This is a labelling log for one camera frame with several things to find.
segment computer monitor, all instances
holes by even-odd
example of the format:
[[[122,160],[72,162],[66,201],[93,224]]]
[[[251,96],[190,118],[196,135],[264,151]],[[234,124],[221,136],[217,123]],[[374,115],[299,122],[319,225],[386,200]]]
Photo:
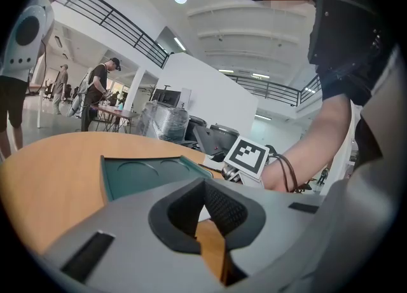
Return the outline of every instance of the computer monitor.
[[[156,89],[151,101],[157,100],[158,102],[165,103],[172,107],[176,107],[180,96],[181,92],[178,91]]]

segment table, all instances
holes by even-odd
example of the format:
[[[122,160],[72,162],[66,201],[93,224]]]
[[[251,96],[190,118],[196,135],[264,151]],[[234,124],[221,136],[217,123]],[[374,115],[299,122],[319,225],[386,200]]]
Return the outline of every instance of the table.
[[[118,118],[123,118],[123,123],[120,124],[120,119],[119,119],[119,127],[117,127],[116,129],[113,128],[114,132],[119,132],[120,127],[124,126],[126,121],[129,121],[130,122],[130,130],[128,132],[131,133],[131,131],[132,131],[132,118],[134,118],[137,115],[137,113],[132,112],[132,111],[128,111],[128,110],[117,110],[116,107],[111,107],[111,106],[97,106],[97,105],[94,105],[94,106],[91,106],[91,108],[102,112],[104,122],[105,122],[105,127],[104,127],[105,131],[108,132],[108,131],[110,131],[112,126],[115,126],[115,123],[113,123],[108,127],[109,121],[108,121],[108,119],[106,119],[106,113],[107,113],[107,114],[110,114],[112,116],[116,116]],[[100,123],[100,119],[97,122],[96,131],[97,131],[97,128],[99,127],[99,123]]]
[[[184,146],[125,133],[67,133],[25,146],[0,165],[0,199],[24,244],[42,254],[65,231],[104,206],[99,179],[101,155],[184,155],[195,163],[203,163],[205,157]],[[222,179],[221,174],[211,172]],[[196,236],[202,257],[221,278],[223,237],[211,221],[200,222]]]
[[[38,97],[38,114],[37,114],[37,128],[40,128],[39,122],[41,119],[41,110],[43,108],[43,97],[44,97],[44,90],[45,85],[38,85],[34,83],[30,83],[29,90],[30,92],[36,92],[39,90],[39,97]]]

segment gray floor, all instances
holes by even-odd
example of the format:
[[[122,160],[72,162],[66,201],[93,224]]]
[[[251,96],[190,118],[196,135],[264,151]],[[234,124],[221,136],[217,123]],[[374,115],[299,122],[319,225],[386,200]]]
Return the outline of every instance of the gray floor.
[[[47,138],[54,135],[60,135],[62,133],[80,132],[81,120],[77,118],[65,117],[66,112],[69,109],[69,104],[60,105],[62,115],[58,116],[52,113],[52,102],[44,100],[41,113],[41,128],[37,128],[37,111],[38,111],[38,97],[26,97],[23,110],[23,136],[24,145],[29,145],[37,140]],[[132,133],[134,133],[135,120],[132,123]],[[97,122],[91,123],[89,130],[95,131]],[[104,124],[100,123],[98,132],[104,130]],[[13,135],[10,122],[7,126],[8,138],[11,144],[11,151],[14,153]]]

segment plastic wrap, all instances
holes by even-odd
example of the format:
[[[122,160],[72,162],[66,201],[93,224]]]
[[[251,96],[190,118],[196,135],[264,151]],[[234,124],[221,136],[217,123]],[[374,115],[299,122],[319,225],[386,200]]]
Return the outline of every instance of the plastic wrap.
[[[190,116],[184,109],[146,102],[135,127],[135,134],[177,142],[184,139]]]

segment balcony railing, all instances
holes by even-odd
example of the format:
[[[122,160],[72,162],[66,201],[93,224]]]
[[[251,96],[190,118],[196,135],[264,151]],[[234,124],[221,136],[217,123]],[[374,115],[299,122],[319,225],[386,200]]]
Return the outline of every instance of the balcony railing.
[[[136,24],[104,0],[57,0],[57,2],[109,30],[160,68],[164,67],[169,55]]]
[[[287,103],[292,107],[298,105],[300,91],[295,88],[251,77],[227,76],[254,95]]]
[[[309,82],[301,91],[300,104],[307,101],[312,95],[317,93],[321,89],[321,82],[319,81],[319,76],[316,75],[311,82]]]

